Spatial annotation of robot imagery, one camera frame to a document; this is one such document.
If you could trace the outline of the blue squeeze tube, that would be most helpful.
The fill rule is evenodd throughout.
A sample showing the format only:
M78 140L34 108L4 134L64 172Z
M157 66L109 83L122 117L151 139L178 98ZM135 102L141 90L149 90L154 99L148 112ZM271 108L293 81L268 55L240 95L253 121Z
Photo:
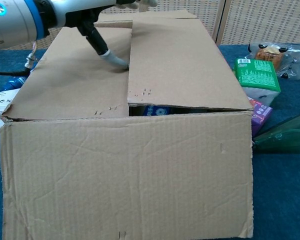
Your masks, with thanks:
M26 82L26 76L12 76L9 78L7 83L3 86L3 91L10 91L15 89L20 89Z

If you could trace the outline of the blue cookie box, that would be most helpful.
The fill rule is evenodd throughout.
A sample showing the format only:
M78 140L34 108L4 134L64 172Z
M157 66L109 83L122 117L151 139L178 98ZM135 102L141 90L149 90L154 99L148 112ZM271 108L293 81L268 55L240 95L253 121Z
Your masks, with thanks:
M147 105L142 113L143 116L164 116L170 114L170 107L158 106L158 105Z

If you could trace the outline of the green printed box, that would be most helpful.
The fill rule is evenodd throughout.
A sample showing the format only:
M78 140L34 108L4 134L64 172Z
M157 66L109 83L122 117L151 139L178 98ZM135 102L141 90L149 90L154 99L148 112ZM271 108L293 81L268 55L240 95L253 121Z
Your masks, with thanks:
M246 95L266 106L281 93L280 84L271 61L238 58L234 73Z

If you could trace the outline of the bamboo folding screen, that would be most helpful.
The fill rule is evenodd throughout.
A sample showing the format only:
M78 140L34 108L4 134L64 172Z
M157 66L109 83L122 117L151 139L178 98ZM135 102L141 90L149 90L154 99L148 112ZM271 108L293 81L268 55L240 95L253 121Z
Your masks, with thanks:
M69 32L61 42L62 47L74 46L76 38L80 37L82 43L90 47L93 54L99 56L76 27L53 27L56 16L48 0L36 1L44 27L42 39L49 36L51 29L59 29L61 34ZM283 44L298 42L300 0L230 1L239 8L239 11L228 13L222 20L224 30L231 30L239 38L244 38L245 32L248 32L251 42ZM164 54L192 56L218 52L217 44L207 32L205 25L189 12L143 12L130 15L126 19L113 14L109 16L109 21L100 21L99 17L94 26L115 55L119 52L119 47L123 47L129 54L145 53L160 56Z

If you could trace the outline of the large cardboard box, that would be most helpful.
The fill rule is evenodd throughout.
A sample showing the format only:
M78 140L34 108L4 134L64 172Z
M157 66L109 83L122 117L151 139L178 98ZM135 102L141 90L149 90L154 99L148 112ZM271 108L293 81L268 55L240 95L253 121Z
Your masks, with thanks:
M219 49L119 47L120 70L69 34L2 115L2 240L252 237L252 106Z

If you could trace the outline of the small purple box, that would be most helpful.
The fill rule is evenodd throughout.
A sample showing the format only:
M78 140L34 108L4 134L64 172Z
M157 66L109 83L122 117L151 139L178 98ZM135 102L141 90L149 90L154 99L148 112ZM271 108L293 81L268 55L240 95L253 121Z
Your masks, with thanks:
M273 108L248 97L249 102L253 105L253 114L251 117L251 135L256 136L265 122L270 117Z

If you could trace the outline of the green transparent plastic bag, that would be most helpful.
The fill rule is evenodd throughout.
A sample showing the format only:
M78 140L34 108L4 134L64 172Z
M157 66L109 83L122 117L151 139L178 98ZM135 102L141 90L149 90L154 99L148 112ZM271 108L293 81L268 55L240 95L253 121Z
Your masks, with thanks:
M300 114L254 137L252 149L263 154L300 154Z

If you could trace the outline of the clear bag with cakes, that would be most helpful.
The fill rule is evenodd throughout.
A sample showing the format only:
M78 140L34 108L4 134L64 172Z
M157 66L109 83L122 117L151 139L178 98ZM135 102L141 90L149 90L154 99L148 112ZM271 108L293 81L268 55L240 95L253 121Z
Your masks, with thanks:
M278 77L300 80L300 44L251 42L248 58L272 62Z

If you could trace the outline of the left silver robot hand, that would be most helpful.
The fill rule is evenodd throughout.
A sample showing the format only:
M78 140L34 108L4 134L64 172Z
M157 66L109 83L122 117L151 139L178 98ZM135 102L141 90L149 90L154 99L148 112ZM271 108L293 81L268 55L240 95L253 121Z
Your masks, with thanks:
M102 11L112 8L137 9L139 5L156 7L158 0L48 0L56 22L53 27L77 28L101 59L123 70L129 63L117 57L95 27Z

